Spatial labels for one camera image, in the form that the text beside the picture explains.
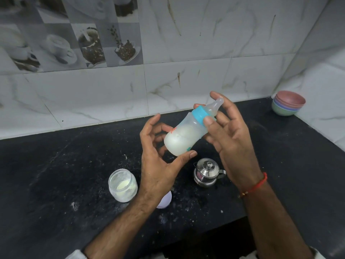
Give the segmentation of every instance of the hand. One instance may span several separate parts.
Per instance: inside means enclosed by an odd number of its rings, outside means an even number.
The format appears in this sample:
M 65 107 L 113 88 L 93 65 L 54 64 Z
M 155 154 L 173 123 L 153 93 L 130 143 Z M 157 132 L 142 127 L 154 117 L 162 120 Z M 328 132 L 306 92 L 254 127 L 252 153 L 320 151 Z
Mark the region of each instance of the hand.
M 236 105 L 228 98 L 212 91 L 213 99 L 224 98 L 223 108 L 230 119 L 222 112 L 216 119 L 207 116 L 204 124 L 208 133 L 204 138 L 215 147 L 230 180 L 244 192 L 252 188 L 262 178 L 263 174 L 255 156 L 249 130 Z
M 163 161 L 162 156 L 167 148 L 164 145 L 157 150 L 156 146 L 157 143 L 164 140 L 166 135 L 156 134 L 161 131 L 170 132 L 172 127 L 163 123 L 156 124 L 159 118 L 159 113 L 151 117 L 140 132 L 142 156 L 141 183 L 138 196 L 144 196 L 155 206 L 170 191 L 181 168 L 197 155 L 196 151 L 188 151 L 178 156 L 170 164 Z

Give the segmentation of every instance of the backsplash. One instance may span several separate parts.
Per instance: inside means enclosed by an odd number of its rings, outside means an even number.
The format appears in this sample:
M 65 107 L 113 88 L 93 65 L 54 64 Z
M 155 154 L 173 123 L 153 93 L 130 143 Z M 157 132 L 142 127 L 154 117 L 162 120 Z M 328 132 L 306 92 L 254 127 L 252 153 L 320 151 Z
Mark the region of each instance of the backsplash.
M 330 0 L 278 90 L 306 98 L 297 116 L 345 151 L 345 0 Z
M 328 0 L 0 0 L 0 138 L 266 97 Z

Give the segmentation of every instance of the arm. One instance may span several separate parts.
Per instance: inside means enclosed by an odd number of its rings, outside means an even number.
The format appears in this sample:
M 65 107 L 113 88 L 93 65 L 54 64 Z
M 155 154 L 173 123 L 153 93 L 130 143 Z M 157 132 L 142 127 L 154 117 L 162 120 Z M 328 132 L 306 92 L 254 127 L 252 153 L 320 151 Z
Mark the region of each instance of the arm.
M 172 188 L 181 168 L 197 155 L 186 152 L 167 164 L 162 156 L 165 146 L 156 149 L 157 143 L 164 140 L 161 131 L 169 132 L 172 127 L 156 124 L 160 118 L 151 117 L 140 132 L 142 144 L 141 183 L 137 196 L 124 212 L 111 222 L 84 250 L 88 259 L 120 259 L 125 255 L 134 236 L 140 230 L 163 196 Z
M 204 124 L 208 130 L 205 139 L 219 153 L 230 180 L 241 193 L 245 192 L 263 178 L 248 127 L 234 103 L 217 92 L 211 92 L 210 95 L 215 100 L 224 98 L 223 108 L 230 119 L 221 112 L 216 116 L 217 121 L 205 117 Z M 267 182 L 245 196 L 244 204 L 260 259 L 313 258 Z

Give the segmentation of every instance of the jar of white powder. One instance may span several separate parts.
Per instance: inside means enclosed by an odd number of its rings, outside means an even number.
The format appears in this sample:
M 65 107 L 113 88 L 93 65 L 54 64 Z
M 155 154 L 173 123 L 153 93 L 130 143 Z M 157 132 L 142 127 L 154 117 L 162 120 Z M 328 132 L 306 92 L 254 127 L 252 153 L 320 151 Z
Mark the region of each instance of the jar of white powder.
M 113 172 L 109 177 L 108 184 L 111 195 L 122 203 L 132 200 L 138 191 L 137 181 L 127 169 Z

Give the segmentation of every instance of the red thread bracelet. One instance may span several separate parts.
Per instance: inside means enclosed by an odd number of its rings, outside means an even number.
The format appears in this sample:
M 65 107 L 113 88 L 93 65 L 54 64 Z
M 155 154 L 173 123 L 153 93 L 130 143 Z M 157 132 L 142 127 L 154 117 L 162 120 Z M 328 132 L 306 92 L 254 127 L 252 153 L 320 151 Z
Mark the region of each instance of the red thread bracelet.
M 239 198 L 243 198 L 248 193 L 251 193 L 251 192 L 255 191 L 257 188 L 259 188 L 261 185 L 263 185 L 264 182 L 267 181 L 267 174 L 265 172 L 263 172 L 263 174 L 264 174 L 264 178 L 260 182 L 258 182 L 255 186 L 253 186 L 252 189 L 249 189 L 248 191 L 241 193 L 238 197 Z

